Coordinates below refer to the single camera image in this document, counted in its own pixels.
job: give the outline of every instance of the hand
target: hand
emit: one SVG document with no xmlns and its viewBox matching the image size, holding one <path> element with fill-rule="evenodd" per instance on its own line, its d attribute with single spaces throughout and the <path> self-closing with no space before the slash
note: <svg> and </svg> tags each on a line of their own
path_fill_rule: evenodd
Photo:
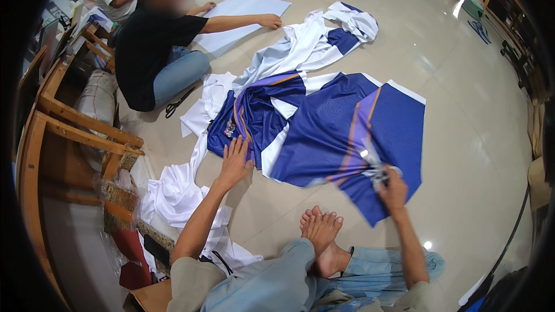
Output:
<svg viewBox="0 0 555 312">
<path fill-rule="evenodd" d="M 277 29 L 281 27 L 281 18 L 274 14 L 264 14 L 258 15 L 260 24 L 262 27 L 268 27 L 270 29 Z"/>
<path fill-rule="evenodd" d="M 405 181 L 397 174 L 397 171 L 386 164 L 387 177 L 389 177 L 389 185 L 386 187 L 380 184 L 378 195 L 384 202 L 393 218 L 405 210 L 405 201 L 407 199 L 407 185 Z"/>
<path fill-rule="evenodd" d="M 216 3 L 213 1 L 209 1 L 208 3 L 203 5 L 203 11 L 208 11 L 211 8 L 213 8 L 214 6 L 216 6 Z"/>
<path fill-rule="evenodd" d="M 224 162 L 221 165 L 221 172 L 216 179 L 221 186 L 230 190 L 235 184 L 246 177 L 249 173 L 253 161 L 249 160 L 245 163 L 245 155 L 249 150 L 249 139 L 243 141 L 243 136 L 233 138 L 229 144 L 224 146 Z"/>
</svg>

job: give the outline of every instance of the cardboard box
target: cardboard box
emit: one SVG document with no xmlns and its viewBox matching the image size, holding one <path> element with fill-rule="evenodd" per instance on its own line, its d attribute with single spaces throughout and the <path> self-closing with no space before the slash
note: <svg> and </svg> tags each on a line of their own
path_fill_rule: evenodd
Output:
<svg viewBox="0 0 555 312">
<path fill-rule="evenodd" d="M 165 312 L 171 300 L 171 282 L 169 279 L 131 290 L 123 303 L 125 312 Z"/>
</svg>

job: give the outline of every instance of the green container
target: green container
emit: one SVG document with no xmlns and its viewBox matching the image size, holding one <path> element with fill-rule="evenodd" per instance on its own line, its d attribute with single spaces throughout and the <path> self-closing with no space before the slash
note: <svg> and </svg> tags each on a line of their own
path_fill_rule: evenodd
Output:
<svg viewBox="0 0 555 312">
<path fill-rule="evenodd" d="M 472 16 L 477 21 L 480 21 L 480 18 L 484 14 L 482 5 L 476 3 L 475 0 L 464 0 L 462 8 L 468 12 L 468 15 Z"/>
</svg>

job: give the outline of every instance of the khaki shirt sleeve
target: khaki shirt sleeve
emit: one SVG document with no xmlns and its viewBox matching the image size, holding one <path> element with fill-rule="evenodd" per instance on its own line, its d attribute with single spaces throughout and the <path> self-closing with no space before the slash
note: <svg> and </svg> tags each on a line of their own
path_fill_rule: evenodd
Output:
<svg viewBox="0 0 555 312">
<path fill-rule="evenodd" d="M 216 265 L 189 257 L 176 260 L 170 276 L 171 301 L 166 312 L 199 311 L 210 289 L 226 279 Z"/>
<path fill-rule="evenodd" d="M 430 312 L 431 289 L 428 282 L 418 282 L 393 307 L 410 312 Z"/>
</svg>

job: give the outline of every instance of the black scissors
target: black scissors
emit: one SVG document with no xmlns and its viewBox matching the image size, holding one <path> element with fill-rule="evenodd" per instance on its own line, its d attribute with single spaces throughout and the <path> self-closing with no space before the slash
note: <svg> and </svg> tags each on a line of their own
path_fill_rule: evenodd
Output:
<svg viewBox="0 0 555 312">
<path fill-rule="evenodd" d="M 166 106 L 166 118 L 170 118 L 171 115 L 174 114 L 175 109 L 176 109 L 179 105 L 181 105 L 181 103 L 182 103 L 185 99 L 187 99 L 187 97 L 188 97 L 191 93 L 193 93 L 194 90 L 195 90 L 194 87 L 191 88 L 187 93 L 185 93 L 185 94 L 181 97 L 181 99 L 179 99 L 179 101 L 168 104 L 168 106 Z"/>
</svg>

